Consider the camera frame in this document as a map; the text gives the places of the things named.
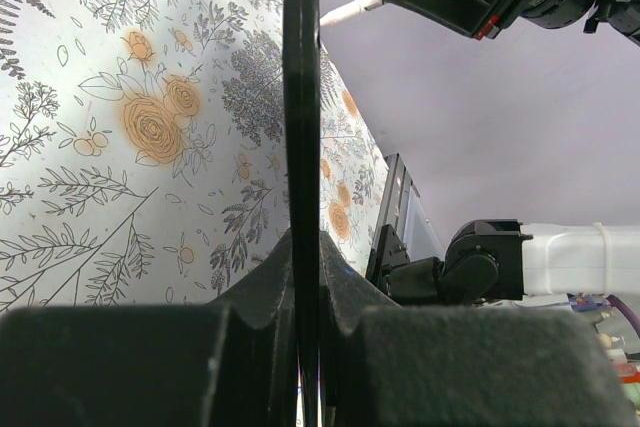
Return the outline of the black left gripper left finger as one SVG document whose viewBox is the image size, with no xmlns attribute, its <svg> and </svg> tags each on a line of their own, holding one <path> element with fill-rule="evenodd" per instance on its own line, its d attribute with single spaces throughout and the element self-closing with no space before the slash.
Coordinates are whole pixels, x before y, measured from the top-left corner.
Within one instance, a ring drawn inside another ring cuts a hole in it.
<svg viewBox="0 0 640 427">
<path fill-rule="evenodd" d="M 40 307 L 1 320 L 5 426 L 292 426 L 292 237 L 202 305 Z"/>
</svg>

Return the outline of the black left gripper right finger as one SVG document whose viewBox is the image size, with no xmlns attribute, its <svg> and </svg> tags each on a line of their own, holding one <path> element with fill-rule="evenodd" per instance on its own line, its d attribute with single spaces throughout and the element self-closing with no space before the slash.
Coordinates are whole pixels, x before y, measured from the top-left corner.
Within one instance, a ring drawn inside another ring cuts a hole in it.
<svg viewBox="0 0 640 427">
<path fill-rule="evenodd" d="M 558 310 L 402 307 L 320 237 L 327 426 L 634 426 L 593 328 Z"/>
</svg>

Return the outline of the white marker pen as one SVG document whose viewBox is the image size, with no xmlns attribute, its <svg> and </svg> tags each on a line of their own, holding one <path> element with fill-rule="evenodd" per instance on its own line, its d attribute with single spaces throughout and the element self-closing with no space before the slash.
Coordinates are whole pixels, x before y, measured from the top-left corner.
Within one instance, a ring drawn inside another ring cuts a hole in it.
<svg viewBox="0 0 640 427">
<path fill-rule="evenodd" d="M 379 8 L 384 0 L 352 0 L 340 7 L 337 7 L 320 18 L 322 28 L 332 26 L 361 15 L 363 13 Z"/>
</svg>

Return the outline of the black framed whiteboard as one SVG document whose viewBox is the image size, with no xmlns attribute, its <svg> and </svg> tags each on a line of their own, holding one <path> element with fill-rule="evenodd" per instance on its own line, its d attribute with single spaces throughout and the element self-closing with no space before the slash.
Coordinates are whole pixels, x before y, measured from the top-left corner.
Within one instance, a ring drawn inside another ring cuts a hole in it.
<svg viewBox="0 0 640 427">
<path fill-rule="evenodd" d="M 283 93 L 303 421 L 318 424 L 319 0 L 284 0 Z"/>
</svg>

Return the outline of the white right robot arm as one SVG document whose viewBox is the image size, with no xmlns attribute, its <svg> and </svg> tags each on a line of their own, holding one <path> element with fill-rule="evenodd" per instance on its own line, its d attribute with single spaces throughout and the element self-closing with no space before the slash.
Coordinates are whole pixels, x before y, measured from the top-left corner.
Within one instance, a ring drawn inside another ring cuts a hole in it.
<svg viewBox="0 0 640 427">
<path fill-rule="evenodd" d="M 476 40 L 496 37 L 523 18 L 553 30 L 582 21 L 639 39 L 639 0 L 384 0 Z M 599 223 L 567 227 L 515 220 L 463 226 L 443 258 L 384 265 L 372 282 L 399 303 L 470 305 L 556 294 L 639 290 L 639 230 Z"/>
</svg>

